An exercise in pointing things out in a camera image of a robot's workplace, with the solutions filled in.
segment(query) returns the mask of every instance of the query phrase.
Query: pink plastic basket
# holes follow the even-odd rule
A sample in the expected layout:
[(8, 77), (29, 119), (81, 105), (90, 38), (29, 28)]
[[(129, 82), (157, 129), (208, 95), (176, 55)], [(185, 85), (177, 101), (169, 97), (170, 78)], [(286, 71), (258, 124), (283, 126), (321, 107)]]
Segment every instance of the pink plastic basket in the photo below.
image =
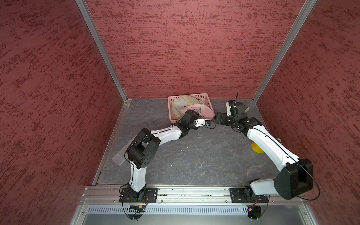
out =
[[(171, 110), (171, 103), (172, 103), (175, 99), (177, 99), (177, 98), (179, 98), (179, 97), (181, 97), (181, 96), (182, 96), (182, 95), (167, 97), (167, 106), (168, 106), (168, 108), (169, 108), (169, 119), (171, 120), (171, 123), (175, 123), (176, 121), (179, 121), (179, 120), (180, 120), (180, 119), (177, 119), (177, 120), (176, 120), (176, 119), (173, 118), (174, 114), (173, 114), (173, 112), (172, 112), (172, 110)], [(207, 93), (192, 94), (192, 95), (189, 95), (189, 96), (192, 96), (192, 97), (194, 97), (194, 98), (196, 98), (196, 99), (198, 99), (198, 100), (201, 100), (203, 103), (205, 103), (205, 105), (206, 105), (207, 107), (209, 107), (211, 110), (214, 111), (214, 109), (212, 108), (211, 102), (210, 102), (210, 98), (209, 98), (209, 96), (207, 95)]]

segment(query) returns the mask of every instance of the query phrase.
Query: metal corner post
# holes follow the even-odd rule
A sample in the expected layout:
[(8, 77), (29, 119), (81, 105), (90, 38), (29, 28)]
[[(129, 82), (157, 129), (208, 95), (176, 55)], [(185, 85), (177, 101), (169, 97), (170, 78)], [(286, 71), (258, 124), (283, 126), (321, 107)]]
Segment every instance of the metal corner post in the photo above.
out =
[(118, 77), (118, 75), (116, 73), (114, 65), (111, 62), (110, 56), (109, 56), (109, 54), (108, 54), (108, 52), (107, 52), (107, 50), (105, 48), (105, 45), (104, 45), (104, 43), (103, 43), (103, 41), (102, 41), (102, 39), (100, 37), (99, 31), (96, 28), (95, 22), (94, 22), (91, 14), (90, 14), (89, 8), (87, 7), (87, 4), (86, 4), (85, 0), (75, 0), (75, 1), (76, 1), (77, 6), (80, 9), (80, 12), (81, 12), (82, 16), (84, 17), (84, 20), (85, 20), (85, 22), (87, 24), (87, 27), (90, 30), (91, 35), (93, 36), (93, 38), (95, 40), (96, 45), (99, 48), (101, 56), (103, 57), (106, 66), (108, 67), (108, 70), (109, 70), (109, 72), (111, 74), (111, 77), (114, 80), (114, 83), (115, 83), (117, 89), (119, 90), (119, 93), (120, 93), (124, 103), (126, 103), (127, 102), (127, 96), (126, 96), (125, 90), (124, 90), (123, 86), (120, 83), (119, 77)]
[(264, 79), (262, 80), (259, 88), (257, 89), (253, 100), (254, 102), (257, 102), (262, 94), (262, 92), (265, 90), (265, 87), (269, 83), (271, 77), (274, 75), (276, 69), (278, 68), (281, 60), (284, 58), (286, 52), (288, 51), (289, 47), (291, 46), (292, 42), (294, 41), (297, 33), (299, 32), (300, 28), (304, 24), (306, 18), (310, 14), (312, 8), (314, 7), (317, 0), (306, 0), (304, 5), (302, 6), (298, 16), (296, 17), (294, 24), (292, 25), (288, 35), (286, 36), (282, 46), (280, 47), (280, 50), (278, 54), (276, 55), (273, 63), (271, 64), (268, 72), (266, 73)]

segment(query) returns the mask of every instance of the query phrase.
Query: black cable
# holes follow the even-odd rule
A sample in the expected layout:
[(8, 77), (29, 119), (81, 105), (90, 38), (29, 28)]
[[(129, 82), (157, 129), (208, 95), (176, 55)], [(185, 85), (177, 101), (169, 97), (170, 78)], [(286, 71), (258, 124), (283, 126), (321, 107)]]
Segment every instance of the black cable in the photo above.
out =
[(266, 211), (266, 209), (267, 209), (267, 206), (269, 205), (269, 201), (270, 201), (270, 195), (269, 195), (269, 197), (267, 198), (266, 208), (264, 209), (264, 211), (262, 212), (262, 214), (260, 215), (260, 217), (261, 217), (262, 215), (264, 215), (264, 213), (265, 213), (265, 211)]
[(215, 127), (213, 127), (213, 128), (210, 128), (210, 127), (208, 127), (208, 126), (205, 126), (205, 127), (206, 127), (206, 128), (209, 128), (209, 129), (215, 129), (215, 128), (216, 128), (216, 123), (215, 123), (215, 121), (212, 121), (212, 122), (214, 122)]
[[(128, 185), (129, 182), (127, 182), (126, 184), (124, 184), (123, 186), (120, 187), (120, 189), (119, 189), (120, 198), (121, 198), (121, 191), (120, 191), (121, 188), (124, 187), (124, 186), (126, 186), (126, 185)], [(122, 210), (124, 211), (125, 215), (130, 219), (130, 217), (126, 214), (125, 209), (124, 209), (124, 198), (125, 198), (125, 196), (123, 195), (123, 196), (122, 196), (122, 201), (121, 201)]]
[[(247, 127), (247, 128), (250, 128), (250, 129), (255, 129), (255, 130), (263, 133), (265, 136), (269, 137), (266, 133), (262, 132), (261, 130), (259, 130), (259, 129), (257, 129), (257, 128), (255, 128), (255, 127), (248, 127), (248, 126), (244, 126), (244, 127)], [(279, 145), (276, 143), (276, 141), (274, 141), (271, 137), (269, 137), (269, 138), (270, 138), (270, 140), (272, 140), (286, 155), (288, 155), (288, 157), (289, 157), (290, 159), (292, 159), (294, 162), (296, 162), (296, 163), (311, 177), (311, 179), (315, 182), (316, 186), (318, 187), (319, 194), (318, 194), (315, 198), (313, 198), (313, 199), (306, 199), (306, 198), (302, 198), (302, 197), (299, 197), (299, 196), (298, 196), (298, 197), (301, 198), (301, 199), (307, 200), (307, 201), (314, 201), (314, 200), (318, 199), (318, 198), (320, 197), (321, 191), (320, 191), (320, 186), (318, 185), (318, 183), (316, 182), (316, 180), (311, 176), (311, 174), (310, 174), (304, 167), (302, 167), (302, 166), (300, 165), (300, 163), (298, 163), (295, 159), (293, 159), (281, 146), (279, 146)]]
[[(139, 217), (138, 217), (137, 219), (135, 219), (134, 217), (135, 217), (135, 215), (136, 215), (137, 213), (139, 214)], [(137, 211), (136, 213), (134, 213), (134, 214), (132, 215), (132, 220), (138, 220), (141, 216), (142, 216), (141, 213), (140, 213), (139, 211)]]

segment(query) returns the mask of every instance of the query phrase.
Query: aluminum frame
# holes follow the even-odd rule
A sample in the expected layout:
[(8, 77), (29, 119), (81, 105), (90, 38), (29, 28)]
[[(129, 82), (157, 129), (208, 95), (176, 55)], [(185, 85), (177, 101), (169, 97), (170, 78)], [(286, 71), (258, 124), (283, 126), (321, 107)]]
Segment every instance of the aluminum frame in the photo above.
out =
[[(87, 186), (81, 197), (77, 213), (73, 218), (73, 225), (81, 225), (84, 222), (90, 205), (121, 205), (119, 202), (121, 185)], [(158, 188), (156, 203), (149, 205), (197, 205), (197, 206), (246, 206), (252, 203), (232, 203), (228, 186), (192, 186), (192, 185), (148, 185)], [(134, 203), (123, 203), (124, 207)], [(318, 225), (317, 220), (309, 206), (308, 201), (300, 198), (285, 200), (280, 196), (270, 196), (269, 205), (296, 205), (299, 213), (307, 225)]]
[(264, 79), (262, 80), (259, 88), (257, 89), (253, 100), (256, 103), (262, 92), (265, 90), (265, 87), (267, 86), (267, 84), (269, 83), (270, 79), (272, 78), (272, 76), (274, 75), (276, 69), (278, 68), (280, 62), (282, 61), (282, 59), (284, 58), (286, 52), (288, 51), (288, 49), (290, 48), (292, 42), (294, 41), (296, 35), (298, 34), (300, 28), (302, 27), (302, 25), (304, 24), (306, 18), (308, 17), (308, 15), (310, 14), (312, 8), (314, 7), (315, 3), (317, 0), (306, 0), (304, 5), (302, 6), (298, 16), (296, 17), (288, 35), (286, 36), (282, 46), (280, 47), (280, 50), (278, 52), (278, 54), (276, 55), (273, 63), (271, 64), (268, 72), (266, 73)]
[(90, 30), (90, 33), (91, 35), (93, 36), (94, 40), (95, 40), (95, 43), (96, 45), (98, 46), (99, 48), (99, 51), (101, 53), (101, 56), (103, 57), (104, 61), (105, 61), (105, 64), (106, 66), (108, 67), (108, 70), (111, 74), (111, 77), (113, 78), (114, 80), (114, 83), (117, 87), (117, 90), (119, 91), (121, 97), (122, 97), (122, 100), (124, 101), (124, 103), (127, 102), (127, 95), (125, 93), (125, 90), (120, 82), (120, 79), (117, 75), (117, 72), (115, 70), (115, 67), (114, 65), (112, 64), (111, 62), (111, 59), (110, 59), (110, 56), (105, 48), (105, 45), (101, 39), (101, 36), (99, 34), (99, 31), (98, 29), (96, 28), (96, 25), (95, 25), (95, 22), (90, 14), (90, 11), (89, 11), (89, 8), (85, 2), (85, 0), (75, 0), (76, 1), (76, 4), (77, 6), (79, 7), (80, 9), (80, 12), (82, 14), (82, 17), (84, 17), (84, 20), (86, 22), (86, 25), (87, 27), (89, 28)]

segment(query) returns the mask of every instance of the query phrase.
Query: beige fabric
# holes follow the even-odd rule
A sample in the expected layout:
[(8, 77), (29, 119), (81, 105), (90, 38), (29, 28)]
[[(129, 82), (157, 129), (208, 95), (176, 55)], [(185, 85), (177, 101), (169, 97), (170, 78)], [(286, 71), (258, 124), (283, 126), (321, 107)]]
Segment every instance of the beige fabric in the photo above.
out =
[(181, 110), (189, 105), (194, 105), (194, 104), (203, 104), (203, 102), (189, 95), (183, 95), (175, 99), (171, 103), (171, 110), (174, 115), (173, 118), (175, 120), (181, 119), (184, 115), (182, 114)]

